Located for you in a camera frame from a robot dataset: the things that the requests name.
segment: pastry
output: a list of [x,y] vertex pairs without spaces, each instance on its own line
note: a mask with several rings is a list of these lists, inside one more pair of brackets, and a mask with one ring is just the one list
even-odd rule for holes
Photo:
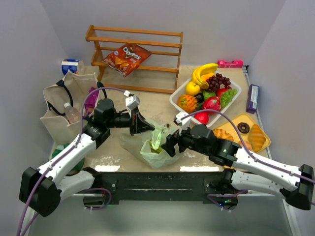
[[248,141],[246,141],[246,140],[244,140],[244,143],[245,143],[246,147],[248,148],[248,150],[251,151],[251,150],[252,150],[252,145],[251,145],[251,143],[248,142]]
[[239,123],[237,128],[242,134],[248,134],[250,131],[250,126],[245,122]]
[[248,140],[251,143],[254,152],[261,150],[262,146],[266,142],[266,138],[257,124],[252,126]]
[[227,133],[224,129],[215,129],[214,134],[219,139],[227,139],[230,141],[234,141],[233,136]]

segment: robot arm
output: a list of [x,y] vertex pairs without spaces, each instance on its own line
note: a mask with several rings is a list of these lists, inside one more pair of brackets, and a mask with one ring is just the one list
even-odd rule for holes
[[[38,179],[45,174],[43,181],[37,187],[30,202],[30,207],[42,216],[51,214],[65,198],[91,188],[100,186],[100,174],[91,168],[86,168],[80,173],[66,177],[67,173],[78,164],[86,155],[96,150],[110,136],[110,128],[129,128],[134,135],[145,131],[154,130],[147,123],[138,110],[140,101],[135,95],[129,95],[126,99],[126,111],[116,112],[111,99],[105,98],[98,102],[94,110],[94,117],[83,128],[83,134],[67,146],[55,159],[40,166],[37,170],[29,167],[22,175],[19,199],[26,203]],[[52,163],[77,143],[75,148],[57,165]]]
[[314,184],[297,177],[293,173],[314,180],[313,168],[308,165],[301,167],[282,164],[266,157],[252,153],[253,159],[243,147],[229,140],[217,139],[213,131],[205,125],[189,128],[190,117],[180,112],[174,118],[180,130],[169,135],[162,148],[170,156],[175,155],[174,146],[178,145],[179,152],[190,149],[209,156],[209,160],[221,166],[243,169],[243,173],[225,169],[222,181],[215,183],[217,188],[233,188],[236,190],[256,190],[285,198],[286,202],[296,208],[311,209]]

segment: table surface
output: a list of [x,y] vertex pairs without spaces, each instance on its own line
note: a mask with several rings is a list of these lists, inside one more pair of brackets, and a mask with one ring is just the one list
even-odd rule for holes
[[[195,68],[197,68],[197,66],[180,66],[178,87],[191,77]],[[234,118],[241,113],[245,113],[248,98],[248,84],[242,69],[219,68],[217,71],[235,81],[242,88],[241,94],[227,109],[225,114],[229,118]],[[132,83],[134,86],[157,85],[156,87],[158,88],[166,87],[168,89],[174,87],[174,74],[172,73],[148,71],[143,73],[134,71],[132,74],[127,78],[121,79],[120,76],[117,75],[117,72],[112,69],[107,69],[105,70],[102,82],[110,80],[111,83]],[[178,110],[170,104],[169,94],[139,91],[133,91],[133,93],[140,98],[139,110],[145,118],[153,119],[159,123],[173,124],[173,118],[178,113]],[[125,109],[125,98],[122,94],[110,90],[107,92],[107,95],[114,101],[117,111]],[[256,114],[247,114],[258,123]],[[226,120],[220,117],[212,127],[216,128],[225,122]],[[183,169],[193,171],[196,169],[194,167],[205,167],[207,171],[223,170],[223,167],[209,161],[207,156],[188,149],[177,162],[160,169],[153,169],[121,147],[120,135],[122,133],[126,133],[126,129],[111,129],[111,136],[96,151],[86,156],[84,167],[90,166],[98,171],[107,170],[109,168],[108,171],[121,172],[178,172]],[[259,154],[268,157],[266,150],[262,150]]]

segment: bread roll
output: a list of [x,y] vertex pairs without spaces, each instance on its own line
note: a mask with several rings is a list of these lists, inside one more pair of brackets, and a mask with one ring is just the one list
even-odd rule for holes
[[250,130],[248,140],[252,145],[252,149],[254,152],[258,152],[261,150],[262,146],[266,142],[266,138],[257,124],[254,124]]

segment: croissant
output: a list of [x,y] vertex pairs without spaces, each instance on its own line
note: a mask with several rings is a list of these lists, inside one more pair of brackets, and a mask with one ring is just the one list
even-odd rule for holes
[[252,126],[248,140],[251,143],[254,152],[261,150],[262,146],[266,142],[266,138],[257,124]]
[[248,148],[248,150],[252,150],[252,145],[251,145],[250,142],[244,140],[244,143],[245,143],[246,147]]
[[219,139],[227,139],[230,141],[234,141],[233,136],[227,133],[224,129],[215,129],[214,134]]

